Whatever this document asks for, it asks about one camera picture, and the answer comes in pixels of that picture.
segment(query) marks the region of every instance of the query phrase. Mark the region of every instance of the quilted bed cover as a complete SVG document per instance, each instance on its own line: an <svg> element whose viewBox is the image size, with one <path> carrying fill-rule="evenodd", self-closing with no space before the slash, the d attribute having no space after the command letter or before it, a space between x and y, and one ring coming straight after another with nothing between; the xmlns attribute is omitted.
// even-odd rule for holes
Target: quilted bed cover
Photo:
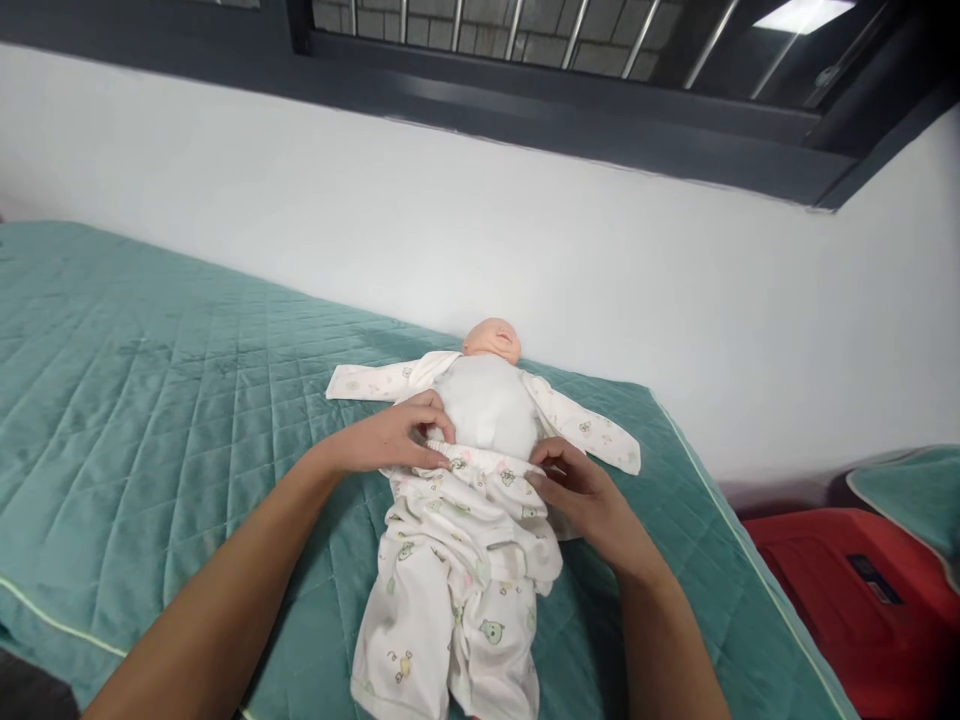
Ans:
<svg viewBox="0 0 960 720"><path fill-rule="evenodd" d="M0 643L81 707L180 587L320 438L378 410L328 402L339 363L449 336L69 223L0 225ZM678 575L736 718L856 717L714 481L646 388L525 363L642 447L611 470ZM341 484L242 712L362 717L349 671L392 502ZM622 717L616 584L582 541L539 600L542 718ZM454 707L453 715L462 717Z"/></svg>

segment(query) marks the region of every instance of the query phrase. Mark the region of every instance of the hand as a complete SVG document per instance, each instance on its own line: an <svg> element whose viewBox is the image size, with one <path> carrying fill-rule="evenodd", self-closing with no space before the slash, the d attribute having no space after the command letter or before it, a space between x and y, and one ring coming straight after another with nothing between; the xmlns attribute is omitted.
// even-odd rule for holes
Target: hand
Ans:
<svg viewBox="0 0 960 720"><path fill-rule="evenodd" d="M318 459L342 474L391 465L449 469L450 461L442 453L417 445L410 437L413 428L431 426L440 428L448 443L457 441L453 423L443 411L443 401L434 390L427 390L334 433L311 452L316 451Z"/></svg>
<svg viewBox="0 0 960 720"><path fill-rule="evenodd" d="M530 463L546 473L528 473L530 484L570 519L618 578L652 581L670 573L616 484L584 453L563 438L549 438L533 449Z"/></svg>

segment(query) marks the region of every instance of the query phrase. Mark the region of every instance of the baby pants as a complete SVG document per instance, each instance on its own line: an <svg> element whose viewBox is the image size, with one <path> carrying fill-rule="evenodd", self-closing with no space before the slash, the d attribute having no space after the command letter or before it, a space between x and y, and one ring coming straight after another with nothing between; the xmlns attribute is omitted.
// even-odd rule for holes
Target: baby pants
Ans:
<svg viewBox="0 0 960 720"><path fill-rule="evenodd" d="M528 463L430 441L452 470L390 473L396 502L353 660L354 699L376 718L533 720L536 595L562 559Z"/></svg>

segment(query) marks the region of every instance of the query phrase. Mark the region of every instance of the person's left hand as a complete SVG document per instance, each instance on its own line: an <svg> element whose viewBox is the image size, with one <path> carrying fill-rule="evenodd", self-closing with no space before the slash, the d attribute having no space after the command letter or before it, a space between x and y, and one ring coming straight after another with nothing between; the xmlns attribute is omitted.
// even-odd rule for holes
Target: person's left hand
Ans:
<svg viewBox="0 0 960 720"><path fill-rule="evenodd" d="M435 426L448 443L457 441L456 430L443 411L443 401L435 390L414 395L399 405L382 410L365 420L345 427L318 443L311 453L337 473L368 472L406 465L433 470L450 469L450 461L436 450L417 445L413 428Z"/></svg>

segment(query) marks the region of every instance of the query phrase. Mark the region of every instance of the ceiling light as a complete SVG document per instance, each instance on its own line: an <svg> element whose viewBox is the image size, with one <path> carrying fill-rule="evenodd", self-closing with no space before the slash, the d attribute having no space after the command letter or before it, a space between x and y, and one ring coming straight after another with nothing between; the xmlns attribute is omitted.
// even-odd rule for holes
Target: ceiling light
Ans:
<svg viewBox="0 0 960 720"><path fill-rule="evenodd" d="M843 15L856 3L853 0L789 0L754 27L780 30L792 35L809 35Z"/></svg>

